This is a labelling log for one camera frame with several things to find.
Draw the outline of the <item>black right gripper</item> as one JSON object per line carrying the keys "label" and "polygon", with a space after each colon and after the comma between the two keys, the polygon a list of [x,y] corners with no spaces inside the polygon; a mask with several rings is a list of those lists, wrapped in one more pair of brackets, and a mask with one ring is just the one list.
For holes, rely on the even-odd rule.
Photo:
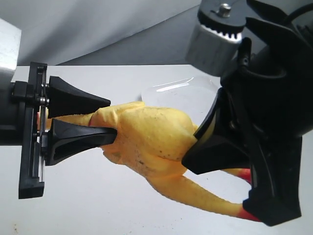
{"label": "black right gripper", "polygon": [[275,226],[301,216],[302,137],[313,128],[313,25],[254,18],[246,25],[266,47],[248,59],[251,41],[244,39],[236,73],[222,82],[194,136],[226,137],[235,124],[252,172],[244,210]]}

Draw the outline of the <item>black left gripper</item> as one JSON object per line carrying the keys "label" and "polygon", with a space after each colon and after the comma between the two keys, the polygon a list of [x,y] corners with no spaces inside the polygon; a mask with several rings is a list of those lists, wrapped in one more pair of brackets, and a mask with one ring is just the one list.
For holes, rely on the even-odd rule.
{"label": "black left gripper", "polygon": [[58,76],[51,76],[46,95],[47,64],[30,63],[28,80],[12,84],[11,102],[18,106],[16,136],[22,146],[19,199],[44,194],[44,166],[56,165],[83,151],[112,144],[117,131],[107,127],[81,126],[53,119],[47,135],[47,156],[42,156],[45,115],[55,118],[90,114],[108,107],[111,101],[82,91]]}

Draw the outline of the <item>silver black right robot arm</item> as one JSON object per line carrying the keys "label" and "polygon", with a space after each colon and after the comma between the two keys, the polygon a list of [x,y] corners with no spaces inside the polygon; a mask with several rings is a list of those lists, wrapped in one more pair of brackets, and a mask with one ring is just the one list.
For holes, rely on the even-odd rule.
{"label": "silver black right robot arm", "polygon": [[163,196],[278,225],[301,216],[302,137],[313,128],[313,22],[258,0],[204,0],[187,62],[220,78],[206,118],[131,102],[112,106],[49,80],[46,165],[101,147]]}

